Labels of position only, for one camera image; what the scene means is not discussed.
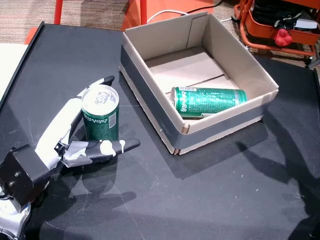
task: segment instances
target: robotic hand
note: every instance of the robotic hand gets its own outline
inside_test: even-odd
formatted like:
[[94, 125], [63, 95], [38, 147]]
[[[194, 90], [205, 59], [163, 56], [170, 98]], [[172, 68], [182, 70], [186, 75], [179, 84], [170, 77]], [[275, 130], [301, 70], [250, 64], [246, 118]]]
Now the robotic hand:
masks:
[[[111, 85], [109, 76], [92, 85]], [[48, 186], [59, 162], [76, 167], [113, 159], [140, 145], [138, 139], [72, 141], [82, 118], [84, 89], [70, 99], [42, 134], [35, 149], [13, 148], [0, 165], [0, 239], [19, 240], [30, 217], [31, 203]]]

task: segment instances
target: open cardboard box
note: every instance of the open cardboard box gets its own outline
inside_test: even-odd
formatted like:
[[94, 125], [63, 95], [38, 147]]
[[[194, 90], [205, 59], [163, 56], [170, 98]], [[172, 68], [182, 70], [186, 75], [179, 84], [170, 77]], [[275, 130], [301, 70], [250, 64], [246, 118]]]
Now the open cardboard box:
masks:
[[[172, 154], [184, 154], [259, 121], [278, 85], [246, 48], [206, 12], [127, 29], [120, 70]], [[183, 119], [172, 87], [242, 89], [248, 101]]]

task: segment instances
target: carpet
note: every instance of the carpet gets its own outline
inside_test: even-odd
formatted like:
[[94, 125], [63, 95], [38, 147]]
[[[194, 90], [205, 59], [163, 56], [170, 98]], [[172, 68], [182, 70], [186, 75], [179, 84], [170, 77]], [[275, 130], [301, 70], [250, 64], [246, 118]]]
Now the carpet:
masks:
[[[238, 2], [225, 0], [214, 9], [214, 14], [221, 20], [230, 18], [233, 6]], [[41, 21], [53, 23], [55, 3], [55, 0], [0, 0], [0, 43], [23, 43], [30, 28], [38, 26]], [[65, 0], [61, 24], [120, 30], [127, 7], [128, 0]], [[237, 23], [226, 21], [223, 25], [241, 41]], [[296, 44], [296, 47], [309, 48], [301, 44]], [[316, 49], [319, 57], [320, 41]], [[250, 51], [255, 55], [305, 67], [306, 58], [303, 56], [257, 49]]]

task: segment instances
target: green can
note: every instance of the green can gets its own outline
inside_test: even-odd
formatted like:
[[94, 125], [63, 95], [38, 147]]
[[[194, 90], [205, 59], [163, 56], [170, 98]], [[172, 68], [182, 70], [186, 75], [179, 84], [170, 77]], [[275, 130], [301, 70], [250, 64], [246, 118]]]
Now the green can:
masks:
[[82, 96], [87, 140], [118, 140], [119, 95], [107, 85], [89, 87]]
[[238, 89], [173, 87], [171, 99], [175, 109], [185, 118], [204, 118], [247, 101]]

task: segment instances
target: table surface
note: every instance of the table surface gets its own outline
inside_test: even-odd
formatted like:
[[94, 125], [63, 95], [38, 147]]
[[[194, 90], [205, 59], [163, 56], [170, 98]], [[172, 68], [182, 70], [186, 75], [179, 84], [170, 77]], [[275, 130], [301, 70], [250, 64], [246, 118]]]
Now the table surface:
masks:
[[119, 135], [141, 141], [117, 161], [62, 169], [27, 240], [308, 239], [320, 221], [314, 73], [259, 57], [279, 84], [263, 121], [173, 156], [119, 73], [121, 42], [118, 31], [45, 24], [16, 77], [0, 112], [0, 158], [35, 146], [69, 98], [109, 75]]

